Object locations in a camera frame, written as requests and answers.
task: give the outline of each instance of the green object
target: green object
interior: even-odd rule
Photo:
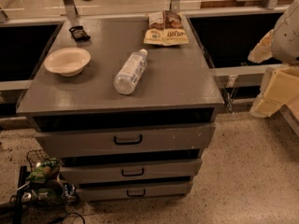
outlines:
[[[43,161],[33,172],[29,174],[26,181],[38,184],[44,184],[51,176],[58,174],[61,165],[55,158]]]
[[[54,190],[52,189],[39,189],[37,191],[37,197],[40,202],[43,203],[56,203],[56,204],[62,204],[64,202],[64,199],[62,196],[58,195]]]

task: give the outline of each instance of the bottle label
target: bottle label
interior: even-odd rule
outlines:
[[[130,79],[130,81],[135,84],[142,75],[144,65],[145,62],[142,56],[132,54],[123,66],[120,76]]]
[[[163,26],[164,23],[164,16],[162,11],[154,12],[149,14],[149,26],[153,25],[154,23],[161,24]]]

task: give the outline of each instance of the speckled floor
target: speckled floor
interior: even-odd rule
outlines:
[[[0,126],[4,203],[15,193],[15,177],[20,165],[27,164],[26,153],[38,144],[26,120],[1,119]],[[66,210],[82,214],[91,224],[299,223],[299,138],[281,114],[256,119],[247,111],[222,113],[216,126],[188,196],[80,203]],[[63,215],[58,208],[29,209],[22,223],[49,223]],[[65,223],[82,221],[71,217]]]

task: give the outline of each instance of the plastic water bottle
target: plastic water bottle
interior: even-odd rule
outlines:
[[[114,87],[118,93],[133,93],[147,66],[147,56],[148,52],[145,49],[131,54],[120,72],[115,76]]]

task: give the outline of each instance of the snack bag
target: snack bag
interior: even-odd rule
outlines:
[[[43,184],[51,176],[58,174],[61,165],[55,158],[50,158],[43,161],[33,172],[26,178],[27,181]]]
[[[188,44],[189,39],[179,14],[172,11],[150,13],[149,29],[146,32],[144,43],[161,46]]]

